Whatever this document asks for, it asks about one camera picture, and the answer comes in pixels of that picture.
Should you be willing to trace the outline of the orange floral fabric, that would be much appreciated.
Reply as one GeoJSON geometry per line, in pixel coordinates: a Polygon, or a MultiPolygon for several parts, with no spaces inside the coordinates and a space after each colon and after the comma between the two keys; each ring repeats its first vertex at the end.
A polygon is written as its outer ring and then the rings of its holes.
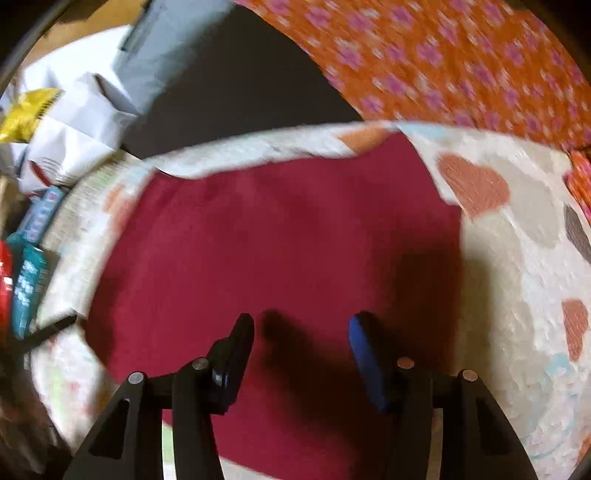
{"type": "Polygon", "coordinates": [[[363,120],[419,121],[567,153],[590,209],[590,83],[557,36],[505,1],[245,1],[363,120]]]}

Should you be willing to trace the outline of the yellow packet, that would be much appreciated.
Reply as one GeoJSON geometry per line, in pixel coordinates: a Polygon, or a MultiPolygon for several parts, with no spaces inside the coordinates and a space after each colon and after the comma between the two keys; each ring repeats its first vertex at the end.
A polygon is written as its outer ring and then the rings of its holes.
{"type": "Polygon", "coordinates": [[[1,143],[29,143],[41,119],[62,95],[59,88],[42,88],[21,94],[1,123],[1,143]]]}

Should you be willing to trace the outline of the light blue patterned box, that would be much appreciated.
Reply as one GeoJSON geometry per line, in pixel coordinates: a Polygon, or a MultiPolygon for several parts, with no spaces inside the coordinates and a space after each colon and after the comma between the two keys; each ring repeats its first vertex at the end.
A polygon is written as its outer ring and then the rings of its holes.
{"type": "Polygon", "coordinates": [[[18,229],[26,242],[40,243],[67,193],[67,189],[51,186],[29,208],[18,229]]]}

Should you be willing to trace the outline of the heart patterned quilted mat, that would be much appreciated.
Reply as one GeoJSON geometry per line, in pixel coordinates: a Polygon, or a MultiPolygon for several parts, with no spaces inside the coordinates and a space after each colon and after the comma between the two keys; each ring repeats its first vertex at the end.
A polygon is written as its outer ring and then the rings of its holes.
{"type": "Polygon", "coordinates": [[[199,178],[301,156],[348,157],[394,132],[462,210],[466,273],[457,365],[482,374],[537,475],[565,479],[590,447],[590,229],[563,178],[566,154],[429,123],[297,127],[141,161],[118,153],[68,194],[43,240],[52,277],[35,325],[86,314],[127,211],[155,170],[199,178]]]}

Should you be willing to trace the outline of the red white packet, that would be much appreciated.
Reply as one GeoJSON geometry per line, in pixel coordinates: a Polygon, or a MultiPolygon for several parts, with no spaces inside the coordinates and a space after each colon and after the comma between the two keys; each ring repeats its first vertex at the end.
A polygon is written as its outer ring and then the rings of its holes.
{"type": "Polygon", "coordinates": [[[13,259],[9,246],[5,241],[0,247],[0,326],[1,334],[5,335],[11,321],[13,293],[13,259]]]}

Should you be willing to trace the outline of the white paper bag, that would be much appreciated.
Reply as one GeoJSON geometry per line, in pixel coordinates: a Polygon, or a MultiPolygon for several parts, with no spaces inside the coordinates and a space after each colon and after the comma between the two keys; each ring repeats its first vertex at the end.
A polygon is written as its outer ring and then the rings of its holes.
{"type": "Polygon", "coordinates": [[[121,26],[86,36],[25,68],[24,92],[52,87],[59,95],[30,141],[1,146],[22,194],[71,186],[118,151],[138,115],[114,72],[130,30],[121,26]]]}

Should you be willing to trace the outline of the dark red garment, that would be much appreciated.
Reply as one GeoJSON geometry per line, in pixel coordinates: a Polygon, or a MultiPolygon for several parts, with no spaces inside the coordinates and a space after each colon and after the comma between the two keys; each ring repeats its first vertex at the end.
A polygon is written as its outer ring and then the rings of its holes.
{"type": "Polygon", "coordinates": [[[86,340],[114,379],[155,376],[248,313],[256,340],[238,401],[214,421],[221,456],[280,479],[379,479],[390,428],[349,319],[375,314],[389,343],[447,369],[460,230],[460,208],[400,133],[353,158],[156,173],[104,268],[86,340]]]}

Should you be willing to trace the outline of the teal box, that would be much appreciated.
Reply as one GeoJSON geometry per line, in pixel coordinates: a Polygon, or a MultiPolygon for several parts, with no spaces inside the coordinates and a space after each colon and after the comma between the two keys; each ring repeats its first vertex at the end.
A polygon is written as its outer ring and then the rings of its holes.
{"type": "Polygon", "coordinates": [[[45,289],[48,262],[43,250],[18,232],[11,234],[6,242],[13,260],[11,328],[16,338],[23,339],[28,335],[45,289]]]}

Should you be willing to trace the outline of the grey pouch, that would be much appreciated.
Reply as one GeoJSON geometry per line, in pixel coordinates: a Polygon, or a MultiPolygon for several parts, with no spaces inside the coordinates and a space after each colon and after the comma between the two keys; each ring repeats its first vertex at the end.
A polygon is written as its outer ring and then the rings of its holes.
{"type": "Polygon", "coordinates": [[[233,8],[231,1],[148,1],[119,46],[114,72],[134,108],[145,113],[233,8]]]}

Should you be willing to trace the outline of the dark brown cushion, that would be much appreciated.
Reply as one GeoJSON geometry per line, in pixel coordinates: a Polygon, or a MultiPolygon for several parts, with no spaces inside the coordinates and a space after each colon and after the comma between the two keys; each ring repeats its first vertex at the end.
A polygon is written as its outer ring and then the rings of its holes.
{"type": "Polygon", "coordinates": [[[126,151],[145,159],[256,131],[360,120],[303,49],[232,3],[188,67],[138,112],[126,151]]]}

